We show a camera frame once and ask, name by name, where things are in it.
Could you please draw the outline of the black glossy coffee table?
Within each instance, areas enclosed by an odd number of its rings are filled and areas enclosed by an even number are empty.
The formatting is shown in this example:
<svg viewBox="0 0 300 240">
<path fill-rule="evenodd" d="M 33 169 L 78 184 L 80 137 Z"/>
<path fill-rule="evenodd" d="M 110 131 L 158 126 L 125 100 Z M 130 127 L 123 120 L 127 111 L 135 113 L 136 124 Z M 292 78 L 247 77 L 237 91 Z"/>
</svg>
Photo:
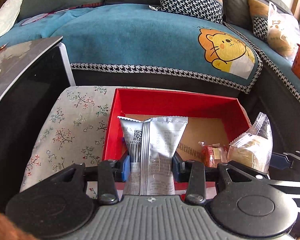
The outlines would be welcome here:
<svg viewBox="0 0 300 240">
<path fill-rule="evenodd" d="M 0 51 L 0 211 L 19 192 L 55 101 L 75 85 L 62 39 L 41 38 Z"/>
</svg>

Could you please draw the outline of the red cardboard box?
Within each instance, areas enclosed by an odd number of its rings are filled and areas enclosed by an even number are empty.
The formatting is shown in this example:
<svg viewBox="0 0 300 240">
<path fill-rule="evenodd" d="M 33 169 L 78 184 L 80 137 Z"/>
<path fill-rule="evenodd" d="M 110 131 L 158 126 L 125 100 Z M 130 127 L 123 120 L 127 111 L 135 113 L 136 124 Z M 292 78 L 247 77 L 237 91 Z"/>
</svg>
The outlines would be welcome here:
<svg viewBox="0 0 300 240">
<path fill-rule="evenodd" d="M 175 193 L 173 156 L 203 161 L 201 142 L 228 146 L 249 127 L 234 98 L 168 90 L 115 90 L 103 158 L 123 165 L 125 195 Z"/>
</svg>

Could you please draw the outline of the white long snack packet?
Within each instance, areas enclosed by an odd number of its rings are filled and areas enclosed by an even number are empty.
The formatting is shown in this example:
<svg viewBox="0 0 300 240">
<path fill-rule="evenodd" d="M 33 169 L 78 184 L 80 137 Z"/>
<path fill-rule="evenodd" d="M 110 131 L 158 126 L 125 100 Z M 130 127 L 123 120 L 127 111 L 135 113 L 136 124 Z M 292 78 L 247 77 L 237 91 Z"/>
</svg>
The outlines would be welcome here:
<svg viewBox="0 0 300 240">
<path fill-rule="evenodd" d="M 124 195 L 174 195 L 172 158 L 188 123 L 184 116 L 159 116 L 145 121 L 119 117 L 130 155 Z"/>
</svg>

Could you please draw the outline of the white printed shopping bag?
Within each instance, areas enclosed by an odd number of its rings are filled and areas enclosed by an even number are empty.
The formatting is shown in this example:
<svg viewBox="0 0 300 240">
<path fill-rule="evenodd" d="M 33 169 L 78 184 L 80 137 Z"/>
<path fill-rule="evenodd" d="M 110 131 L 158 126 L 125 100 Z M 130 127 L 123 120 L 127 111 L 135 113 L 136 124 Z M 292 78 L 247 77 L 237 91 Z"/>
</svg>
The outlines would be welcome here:
<svg viewBox="0 0 300 240">
<path fill-rule="evenodd" d="M 272 2 L 269 2 L 267 42 L 272 50 L 294 61 L 300 44 L 298 20 L 293 15 L 279 13 Z"/>
</svg>

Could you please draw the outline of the blue lion sofa cover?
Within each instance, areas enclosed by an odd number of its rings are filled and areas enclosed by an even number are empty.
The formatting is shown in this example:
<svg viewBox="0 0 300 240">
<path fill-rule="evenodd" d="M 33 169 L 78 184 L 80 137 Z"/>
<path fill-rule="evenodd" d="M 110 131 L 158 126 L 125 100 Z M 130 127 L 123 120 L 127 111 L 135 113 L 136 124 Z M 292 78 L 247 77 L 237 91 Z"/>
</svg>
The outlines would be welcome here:
<svg viewBox="0 0 300 240">
<path fill-rule="evenodd" d="M 300 103 L 300 80 L 292 64 L 251 32 L 228 23 L 154 11 L 147 5 L 116 4 L 68 10 L 20 24 L 0 37 L 0 46 L 62 36 L 73 69 L 189 77 L 243 93 L 251 91 L 267 65 Z M 207 39 L 212 34 L 228 34 L 253 54 L 248 77 L 212 65 L 216 48 Z"/>
</svg>

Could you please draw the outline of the red mooncake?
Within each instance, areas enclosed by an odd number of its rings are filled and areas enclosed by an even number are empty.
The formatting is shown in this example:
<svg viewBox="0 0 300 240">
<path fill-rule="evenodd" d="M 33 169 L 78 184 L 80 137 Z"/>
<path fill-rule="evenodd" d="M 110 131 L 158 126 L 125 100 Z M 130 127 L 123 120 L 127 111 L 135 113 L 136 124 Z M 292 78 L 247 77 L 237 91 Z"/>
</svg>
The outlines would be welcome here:
<svg viewBox="0 0 300 240">
<path fill-rule="evenodd" d="M 201 146 L 203 163 L 206 167 L 217 167 L 219 163 L 228 162 L 227 145 L 222 144 L 206 144 L 203 141 L 198 142 Z"/>
</svg>

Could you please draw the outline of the floral tablecloth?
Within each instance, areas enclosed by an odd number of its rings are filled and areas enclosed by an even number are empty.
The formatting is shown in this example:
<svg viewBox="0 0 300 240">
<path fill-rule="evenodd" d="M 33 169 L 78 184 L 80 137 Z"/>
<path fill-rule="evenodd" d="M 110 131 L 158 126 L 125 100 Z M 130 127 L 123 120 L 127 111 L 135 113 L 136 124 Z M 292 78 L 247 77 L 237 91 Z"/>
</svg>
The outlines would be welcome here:
<svg viewBox="0 0 300 240">
<path fill-rule="evenodd" d="M 115 89 L 72 86 L 60 94 L 39 132 L 21 191 L 72 164 L 101 162 Z"/>
</svg>

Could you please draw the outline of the round pastry clear wrapper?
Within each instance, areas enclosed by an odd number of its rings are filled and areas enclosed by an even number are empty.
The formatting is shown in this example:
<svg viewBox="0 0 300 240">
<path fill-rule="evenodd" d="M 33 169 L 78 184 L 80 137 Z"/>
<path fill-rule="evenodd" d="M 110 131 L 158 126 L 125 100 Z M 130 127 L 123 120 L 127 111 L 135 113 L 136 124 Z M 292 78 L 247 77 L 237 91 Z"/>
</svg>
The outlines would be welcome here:
<svg viewBox="0 0 300 240">
<path fill-rule="evenodd" d="M 228 161 L 236 161 L 263 173 L 268 172 L 273 134 L 266 114 L 260 112 L 253 125 L 230 143 Z"/>
</svg>

